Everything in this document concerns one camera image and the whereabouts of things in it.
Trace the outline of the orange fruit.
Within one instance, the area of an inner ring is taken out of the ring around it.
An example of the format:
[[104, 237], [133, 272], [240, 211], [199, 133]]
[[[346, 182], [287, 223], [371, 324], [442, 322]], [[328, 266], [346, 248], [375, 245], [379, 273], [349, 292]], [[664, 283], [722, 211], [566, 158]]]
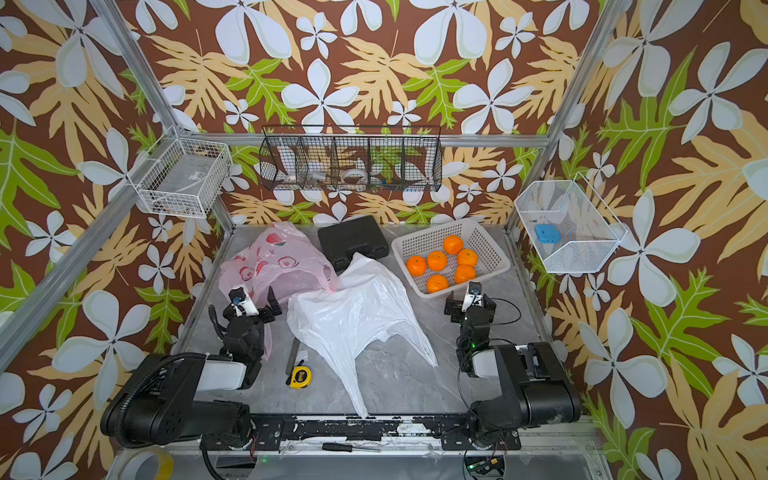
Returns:
[[423, 257], [415, 255], [406, 261], [406, 268], [412, 277], [419, 277], [426, 272], [428, 265]]
[[457, 262], [459, 265], [476, 267], [478, 264], [478, 255], [475, 251], [465, 248], [462, 249], [457, 255]]
[[426, 283], [426, 289], [429, 294], [446, 290], [450, 287], [450, 282], [440, 274], [432, 275]]
[[477, 278], [476, 270], [472, 265], [459, 264], [454, 274], [454, 283], [459, 285]]
[[448, 255], [457, 255], [464, 249], [464, 241], [457, 235], [450, 235], [443, 240], [443, 251]]
[[432, 251], [426, 259], [427, 266], [430, 270], [435, 272], [441, 272], [447, 267], [447, 255], [440, 250]]

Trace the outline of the white plastic bag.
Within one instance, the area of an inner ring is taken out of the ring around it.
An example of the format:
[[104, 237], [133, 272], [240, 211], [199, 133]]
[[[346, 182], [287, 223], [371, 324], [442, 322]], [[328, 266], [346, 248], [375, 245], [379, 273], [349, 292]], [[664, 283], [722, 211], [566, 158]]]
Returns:
[[382, 263], [360, 253], [338, 277], [337, 290], [314, 290], [288, 300], [287, 324], [315, 350], [346, 389], [358, 416], [368, 408], [359, 388], [357, 357], [375, 341], [398, 335], [433, 368], [438, 360], [417, 321], [406, 288]]

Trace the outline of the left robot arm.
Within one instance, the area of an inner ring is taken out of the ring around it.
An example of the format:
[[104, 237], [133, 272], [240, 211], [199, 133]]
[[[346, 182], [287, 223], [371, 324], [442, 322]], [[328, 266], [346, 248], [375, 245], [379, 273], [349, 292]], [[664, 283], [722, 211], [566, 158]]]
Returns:
[[250, 388], [261, 370], [264, 326], [282, 313], [272, 288], [255, 306], [243, 286], [229, 293], [226, 326], [214, 306], [209, 318], [222, 348], [217, 355], [151, 354], [110, 401], [100, 431], [129, 449], [199, 439], [204, 447], [242, 448], [253, 440], [250, 409], [232, 401], [197, 400], [199, 392]]

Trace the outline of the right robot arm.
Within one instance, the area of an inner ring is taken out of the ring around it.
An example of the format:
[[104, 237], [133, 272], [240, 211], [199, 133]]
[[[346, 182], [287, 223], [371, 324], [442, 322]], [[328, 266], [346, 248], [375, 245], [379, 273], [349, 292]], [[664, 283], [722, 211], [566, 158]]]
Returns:
[[561, 361], [547, 342], [518, 345], [492, 338], [494, 299], [449, 297], [444, 313], [459, 325], [458, 374], [496, 379], [500, 395], [467, 402], [467, 432], [480, 445], [509, 445], [520, 428], [576, 422], [582, 404]]

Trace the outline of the pink printed plastic bag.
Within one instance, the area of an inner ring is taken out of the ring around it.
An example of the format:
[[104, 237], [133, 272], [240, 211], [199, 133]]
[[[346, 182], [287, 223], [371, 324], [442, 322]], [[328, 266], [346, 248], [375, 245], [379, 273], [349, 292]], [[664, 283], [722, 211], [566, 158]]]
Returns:
[[219, 289], [238, 290], [256, 307], [268, 304], [270, 292], [281, 306], [295, 294], [338, 287], [338, 276], [325, 255], [290, 222], [273, 224], [248, 247], [223, 263]]

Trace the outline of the large metal hex key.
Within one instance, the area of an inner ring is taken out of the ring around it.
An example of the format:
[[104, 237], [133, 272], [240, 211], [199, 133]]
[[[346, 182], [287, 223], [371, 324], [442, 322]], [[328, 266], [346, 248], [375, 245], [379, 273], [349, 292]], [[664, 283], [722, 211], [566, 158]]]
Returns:
[[296, 366], [296, 359], [297, 359], [297, 355], [298, 355], [298, 350], [299, 350], [300, 344], [301, 344], [301, 342], [300, 342], [300, 340], [298, 338], [294, 338], [293, 339], [292, 346], [291, 346], [290, 353], [289, 353], [289, 357], [288, 357], [288, 361], [287, 361], [287, 364], [286, 364], [286, 369], [285, 369], [285, 374], [287, 376], [291, 376], [292, 375], [292, 372], [293, 372], [293, 370], [294, 370], [294, 368]]

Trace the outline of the white plastic perforated basket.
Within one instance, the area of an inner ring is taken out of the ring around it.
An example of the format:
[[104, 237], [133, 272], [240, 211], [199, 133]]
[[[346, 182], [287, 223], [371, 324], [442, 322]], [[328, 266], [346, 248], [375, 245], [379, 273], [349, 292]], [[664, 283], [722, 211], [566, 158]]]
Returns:
[[[506, 272], [511, 267], [511, 262], [501, 246], [492, 238], [488, 230], [473, 219], [462, 219], [434, 225], [427, 229], [397, 237], [391, 243], [394, 256], [406, 276], [408, 285], [418, 296], [424, 299], [435, 298], [440, 294], [458, 290], [468, 283], [459, 285], [454, 283], [454, 274], [459, 264], [456, 255], [446, 254], [442, 247], [443, 240], [450, 235], [459, 236], [464, 241], [464, 249], [471, 249], [478, 255], [478, 264], [474, 267], [477, 278], [472, 281], [482, 282], [489, 280]], [[411, 256], [418, 255], [426, 260], [432, 251], [437, 250], [443, 251], [448, 258], [447, 267], [443, 271], [435, 272], [428, 267], [426, 272], [419, 277], [412, 277], [408, 273], [406, 261]], [[443, 275], [450, 282], [450, 287], [446, 290], [429, 294], [426, 289], [427, 280], [436, 274]]]

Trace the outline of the yellow tape measure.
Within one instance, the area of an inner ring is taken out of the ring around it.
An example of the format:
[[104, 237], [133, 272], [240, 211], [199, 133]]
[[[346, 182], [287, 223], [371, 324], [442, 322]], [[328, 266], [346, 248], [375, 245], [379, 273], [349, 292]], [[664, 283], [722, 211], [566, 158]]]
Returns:
[[312, 382], [311, 370], [303, 365], [299, 364], [295, 366], [286, 381], [286, 385], [291, 389], [304, 389], [308, 387]]

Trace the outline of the black plastic tool case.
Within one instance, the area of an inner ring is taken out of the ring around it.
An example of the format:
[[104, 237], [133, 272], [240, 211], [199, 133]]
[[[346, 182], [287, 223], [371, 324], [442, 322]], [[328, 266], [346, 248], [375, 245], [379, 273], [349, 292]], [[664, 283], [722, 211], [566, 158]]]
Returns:
[[390, 252], [379, 224], [371, 215], [320, 228], [318, 239], [336, 273], [349, 267], [355, 253], [378, 260]]

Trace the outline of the blue object in basket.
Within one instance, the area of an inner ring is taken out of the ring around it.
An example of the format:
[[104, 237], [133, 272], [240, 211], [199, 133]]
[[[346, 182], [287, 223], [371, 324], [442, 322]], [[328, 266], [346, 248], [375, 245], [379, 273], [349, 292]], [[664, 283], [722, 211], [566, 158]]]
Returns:
[[542, 244], [557, 244], [561, 240], [561, 233], [555, 225], [537, 224], [534, 231], [537, 240]]

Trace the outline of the white mesh basket right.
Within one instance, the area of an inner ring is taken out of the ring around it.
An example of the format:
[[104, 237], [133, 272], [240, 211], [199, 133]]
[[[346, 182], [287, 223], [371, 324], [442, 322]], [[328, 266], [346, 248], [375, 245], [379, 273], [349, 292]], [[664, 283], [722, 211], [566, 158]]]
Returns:
[[[628, 234], [627, 227], [582, 174], [574, 180], [538, 180], [515, 199], [515, 207], [545, 271], [572, 276], [599, 272]], [[540, 243], [537, 224], [555, 225], [557, 244]]]

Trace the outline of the black screwdriver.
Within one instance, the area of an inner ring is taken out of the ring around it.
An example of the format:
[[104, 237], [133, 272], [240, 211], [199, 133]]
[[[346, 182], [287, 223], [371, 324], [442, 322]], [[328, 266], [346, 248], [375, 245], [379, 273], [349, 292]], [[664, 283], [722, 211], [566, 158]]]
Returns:
[[379, 449], [375, 447], [360, 446], [360, 445], [353, 445], [353, 444], [347, 444], [347, 443], [335, 443], [335, 442], [324, 442], [321, 448], [323, 451], [344, 452], [344, 453], [352, 453], [354, 451], [379, 452]]

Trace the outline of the white tape roll in basket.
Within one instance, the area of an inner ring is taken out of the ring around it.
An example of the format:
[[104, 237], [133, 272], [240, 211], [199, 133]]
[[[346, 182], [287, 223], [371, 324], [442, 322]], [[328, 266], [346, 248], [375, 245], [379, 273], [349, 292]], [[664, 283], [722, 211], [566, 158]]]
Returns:
[[347, 169], [341, 173], [341, 180], [345, 184], [366, 184], [368, 182], [368, 174], [359, 168]]

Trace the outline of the yellow tape roll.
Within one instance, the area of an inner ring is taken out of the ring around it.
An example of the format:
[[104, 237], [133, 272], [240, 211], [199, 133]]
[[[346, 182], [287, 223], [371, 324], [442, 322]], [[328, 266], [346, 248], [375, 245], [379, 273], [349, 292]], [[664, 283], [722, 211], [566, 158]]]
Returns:
[[174, 469], [173, 457], [160, 449], [133, 455], [118, 474], [119, 480], [169, 480]]

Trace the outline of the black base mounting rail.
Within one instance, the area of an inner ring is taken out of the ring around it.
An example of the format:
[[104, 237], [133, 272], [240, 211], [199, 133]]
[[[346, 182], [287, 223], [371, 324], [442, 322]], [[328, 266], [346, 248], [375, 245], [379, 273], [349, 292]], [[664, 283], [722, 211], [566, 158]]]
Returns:
[[320, 451], [322, 443], [350, 444], [363, 451], [463, 452], [521, 448], [515, 429], [485, 427], [469, 413], [356, 415], [254, 414], [245, 436], [208, 436], [212, 451], [245, 453]]

